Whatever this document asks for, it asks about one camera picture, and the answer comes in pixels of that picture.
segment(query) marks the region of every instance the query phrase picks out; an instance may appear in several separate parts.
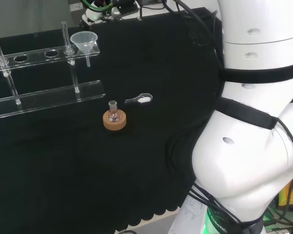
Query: test tube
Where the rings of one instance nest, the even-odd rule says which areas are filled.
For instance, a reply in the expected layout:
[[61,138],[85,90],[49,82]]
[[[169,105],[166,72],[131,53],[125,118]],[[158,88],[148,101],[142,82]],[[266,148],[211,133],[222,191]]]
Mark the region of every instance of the test tube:
[[72,47],[70,45],[66,22],[63,21],[61,24],[62,24],[62,33],[63,33],[64,43],[66,46],[65,53],[68,55],[67,62],[70,64],[69,69],[70,69],[70,73],[72,75],[72,80],[73,80],[73,84],[75,87],[75,93],[78,94],[79,87],[78,87],[78,80],[77,80],[77,75],[76,75],[76,70],[75,70],[75,59],[72,57],[72,54],[74,53],[74,49],[72,49]]
[[74,84],[74,87],[75,87],[75,93],[78,94],[79,93],[79,87],[78,87],[78,80],[77,80],[75,66],[70,65],[69,69],[70,69],[70,73],[72,75],[72,80],[73,80],[73,84]]
[[2,68],[3,74],[5,77],[8,77],[8,74],[11,73],[11,70],[8,66],[8,61],[5,59],[3,52],[0,47],[0,66]]
[[74,50],[70,46],[70,40],[69,40],[69,36],[68,36],[67,24],[66,24],[65,21],[63,21],[61,24],[62,24],[62,33],[63,33],[64,43],[65,43],[65,46],[66,46],[65,53],[67,55],[72,55],[74,53]]
[[17,105],[20,105],[21,100],[20,100],[18,92],[15,88],[15,85],[14,85],[14,82],[13,82],[13,79],[11,76],[11,70],[8,66],[8,61],[5,59],[3,52],[1,50],[1,47],[0,47],[0,66],[2,68],[3,75],[4,75],[4,77],[6,77],[6,80],[9,84],[9,87],[10,87],[11,93],[14,97],[15,103]]

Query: acrylic rack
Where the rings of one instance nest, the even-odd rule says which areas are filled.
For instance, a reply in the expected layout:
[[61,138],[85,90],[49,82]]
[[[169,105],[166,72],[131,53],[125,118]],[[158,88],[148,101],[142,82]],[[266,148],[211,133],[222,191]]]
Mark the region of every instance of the acrylic rack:
[[[79,84],[75,68],[75,59],[97,56],[100,53],[97,43],[93,44],[91,51],[84,54],[76,45],[70,44],[66,22],[62,22],[62,33],[65,46],[5,56],[0,47],[0,72],[6,78],[12,94],[11,97],[0,98],[0,118],[104,97],[101,81]],[[18,94],[11,75],[13,69],[63,60],[69,63],[71,86]]]

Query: black tablecloth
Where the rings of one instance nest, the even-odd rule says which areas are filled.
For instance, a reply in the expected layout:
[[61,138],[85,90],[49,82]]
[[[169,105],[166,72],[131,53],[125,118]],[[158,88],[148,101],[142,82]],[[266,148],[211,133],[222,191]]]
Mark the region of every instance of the black tablecloth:
[[[218,87],[213,49],[198,45],[204,37],[195,22],[169,14],[93,31],[101,53],[91,68],[77,60],[77,76],[79,83],[100,79],[104,98],[0,119],[0,234],[109,234],[173,211],[186,197],[178,175],[168,173],[164,146],[212,108]],[[63,45],[63,38],[56,30],[0,43],[10,54]],[[16,69],[12,76],[20,94],[72,84],[65,61]],[[124,105],[140,93],[153,101]],[[0,98],[7,96],[0,74]],[[103,127],[110,100],[127,114],[119,133]],[[178,166],[191,171],[190,152]]]

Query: funnel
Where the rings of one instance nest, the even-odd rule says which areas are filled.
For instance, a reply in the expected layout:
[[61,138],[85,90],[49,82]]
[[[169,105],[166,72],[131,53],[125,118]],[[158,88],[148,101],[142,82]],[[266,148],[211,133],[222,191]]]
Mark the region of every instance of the funnel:
[[89,31],[78,32],[70,37],[72,43],[74,43],[78,47],[78,49],[86,55],[88,67],[90,67],[90,60],[89,55],[87,54],[90,54],[90,51],[92,50],[92,47],[97,39],[98,35]]

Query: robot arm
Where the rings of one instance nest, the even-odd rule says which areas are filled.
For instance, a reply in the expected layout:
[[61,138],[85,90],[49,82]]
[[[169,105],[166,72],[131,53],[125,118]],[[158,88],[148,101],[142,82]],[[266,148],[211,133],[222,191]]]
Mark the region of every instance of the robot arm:
[[[226,69],[263,72],[293,66],[293,0],[219,0],[219,5]],[[221,97],[280,118],[293,135],[293,77],[264,79],[271,82],[227,81]],[[246,227],[256,226],[252,234],[265,234],[264,211],[293,179],[293,144],[280,124],[270,130],[214,111],[193,150],[192,165],[197,185]],[[198,201],[188,195],[170,234],[201,234],[204,227],[210,234],[228,232],[216,213],[206,218],[205,205],[193,211],[193,202]]]
[[85,29],[104,21],[104,17],[119,20],[140,10],[140,5],[136,0],[94,0],[91,4],[88,0],[81,0],[81,2],[87,9],[81,20]]

